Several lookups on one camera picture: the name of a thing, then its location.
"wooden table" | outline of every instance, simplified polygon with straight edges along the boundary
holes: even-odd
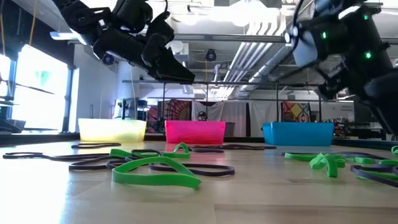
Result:
[[[84,154],[109,149],[70,149],[72,142],[0,148]],[[164,149],[164,142],[126,144],[123,149]],[[289,151],[299,147],[280,147]],[[391,152],[332,146],[325,151]],[[396,223],[398,189],[360,180],[349,171],[329,179],[307,162],[275,151],[195,154],[189,162],[235,166],[232,177],[202,177],[200,189],[122,185],[108,170],[70,172],[67,162],[0,159],[0,223]],[[149,173],[147,167],[136,172]]]

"metal frame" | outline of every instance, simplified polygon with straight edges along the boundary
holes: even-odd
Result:
[[[17,70],[17,62],[11,60],[10,63],[10,72],[8,74],[8,82],[11,85],[10,88],[7,88],[7,95],[6,97],[11,97],[13,99],[13,96],[15,95],[15,89],[16,89],[16,70]],[[0,114],[0,118],[11,118],[12,115],[12,106],[2,106],[4,111],[2,114]]]
[[[138,84],[156,84],[156,83],[176,83],[176,82],[166,82],[166,81],[157,81],[157,80],[123,80],[122,83],[138,83]],[[179,83],[181,85],[195,85],[195,84],[199,84],[199,85],[228,85],[228,86],[240,86],[240,85],[262,85],[262,86],[266,86],[266,85],[270,85],[272,83],[276,83],[276,82],[265,82],[265,83],[253,83],[253,82],[205,82],[205,81],[195,81],[192,83]],[[301,83],[280,83],[279,85],[283,85],[283,86],[297,86],[297,85],[303,85]],[[318,86],[319,84],[317,83],[309,83],[309,84],[304,84],[304,86]]]
[[[123,80],[123,83],[131,83],[131,80]],[[208,97],[208,92],[209,92],[209,85],[212,84],[217,84],[217,85],[264,85],[265,83],[246,83],[246,82],[193,82],[192,84],[205,84],[206,85],[206,98],[193,98],[193,97],[166,97],[166,84],[168,83],[173,83],[173,82],[158,82],[157,80],[137,80],[133,81],[133,83],[163,83],[163,97],[148,97],[148,99],[162,99],[162,117],[164,117],[164,109],[165,109],[165,100],[166,99],[178,99],[178,100],[206,100],[206,103],[209,100]],[[244,100],[244,101],[276,101],[276,113],[277,113],[277,122],[279,122],[279,86],[295,86],[295,85],[301,85],[301,84],[283,84],[283,83],[277,83],[275,82],[275,88],[276,88],[276,99],[244,99],[244,98],[237,98],[237,99],[228,99],[231,101],[239,101],[239,100]],[[318,84],[304,84],[304,86],[318,86]],[[318,102],[319,106],[319,120],[322,120],[322,99],[320,96],[318,97],[317,100],[289,100],[291,102]]]
[[[75,68],[68,67],[68,79],[67,79],[67,92],[65,94],[65,112],[63,114],[62,131],[69,131],[69,119],[70,119],[70,107],[71,107],[71,97],[72,97],[72,80],[73,71]]]
[[[181,41],[222,41],[286,44],[285,37],[279,35],[242,35],[242,34],[174,34],[174,40]],[[398,45],[398,38],[382,37],[382,41]]]

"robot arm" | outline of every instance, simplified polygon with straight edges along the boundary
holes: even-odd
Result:
[[[299,69],[317,68],[329,55],[340,55],[342,63],[333,74],[322,74],[325,83],[316,92],[331,100],[342,89],[369,106],[387,133],[398,134],[398,117],[393,99],[398,97],[398,70],[394,69],[372,15],[379,7],[366,0],[315,0],[312,19],[296,22],[293,55]],[[356,10],[339,18],[339,13]]]
[[[165,22],[165,11],[152,21],[152,8],[146,0],[118,0],[108,7],[89,8],[79,0],[52,0],[80,41],[93,48],[102,59],[106,53],[127,60],[156,80],[193,83],[195,75],[178,62],[167,43],[174,30]],[[138,33],[148,25],[146,36]]]

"green led light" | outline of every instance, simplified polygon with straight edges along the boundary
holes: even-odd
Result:
[[[366,59],[370,59],[372,57],[372,53],[371,52],[366,52],[365,53],[365,57],[366,57]]]

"ceiling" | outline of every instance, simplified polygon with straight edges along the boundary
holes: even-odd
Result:
[[[33,13],[34,0],[13,1],[26,11]],[[90,7],[113,7],[117,0],[82,1]],[[168,23],[174,28],[175,33],[178,34],[245,34],[248,31],[249,26],[242,26],[242,24],[236,26],[235,21],[241,21],[246,17],[255,17],[253,15],[258,14],[266,15],[268,13],[264,12],[268,12],[268,9],[264,5],[257,5],[257,8],[243,7],[242,2],[244,2],[244,0],[229,7],[214,7],[215,0],[170,0],[169,11],[172,13],[173,19],[170,19]],[[395,25],[398,21],[398,1],[382,0],[381,2],[383,2],[388,9],[383,9],[383,13],[374,16],[374,20],[377,28],[379,29],[380,35],[381,37],[398,37],[398,28],[395,28],[397,27]],[[148,3],[154,9],[155,16],[164,10],[163,0],[149,0]],[[191,5],[191,12],[187,11],[187,4]],[[38,0],[37,17],[55,30],[60,32],[69,31],[68,26],[62,19],[52,0]],[[200,70],[205,71],[206,69],[212,69],[217,63],[230,64],[234,59],[239,46],[241,45],[240,42],[190,41],[188,43],[190,54],[188,67],[195,70],[199,80],[203,80],[205,76],[205,72],[199,72]],[[258,61],[258,63],[253,66],[252,70],[243,77],[242,81],[248,81],[249,78],[256,71],[258,71],[258,69],[264,65],[264,63],[266,63],[282,46],[282,44],[274,44]],[[208,49],[215,49],[217,53],[217,61],[208,63],[205,62],[205,54]],[[392,47],[388,52],[391,57],[398,58],[398,47]],[[328,70],[329,68],[334,67],[338,62],[339,58],[331,57],[322,64],[322,68]],[[288,58],[282,62],[282,64],[294,65],[295,63],[292,58]],[[291,69],[294,69],[294,67],[281,66],[274,72],[274,74],[285,73]],[[318,75],[308,71],[304,71],[301,74],[286,80],[286,82],[289,83],[320,83],[322,81],[322,78],[320,78]],[[272,88],[272,86],[264,86],[263,88]]]

